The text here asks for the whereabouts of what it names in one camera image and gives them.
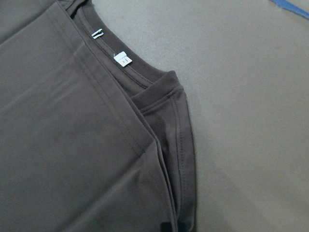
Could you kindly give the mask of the dark brown t-shirt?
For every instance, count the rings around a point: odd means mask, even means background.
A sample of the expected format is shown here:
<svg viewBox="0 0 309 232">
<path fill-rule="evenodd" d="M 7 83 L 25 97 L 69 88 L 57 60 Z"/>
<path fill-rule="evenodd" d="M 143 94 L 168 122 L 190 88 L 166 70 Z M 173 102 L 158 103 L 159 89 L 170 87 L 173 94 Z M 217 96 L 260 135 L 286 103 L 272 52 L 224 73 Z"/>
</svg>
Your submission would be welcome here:
<svg viewBox="0 0 309 232">
<path fill-rule="evenodd" d="M 89 0 L 0 3 L 0 229 L 192 232 L 194 139 L 174 71 Z"/>
</svg>

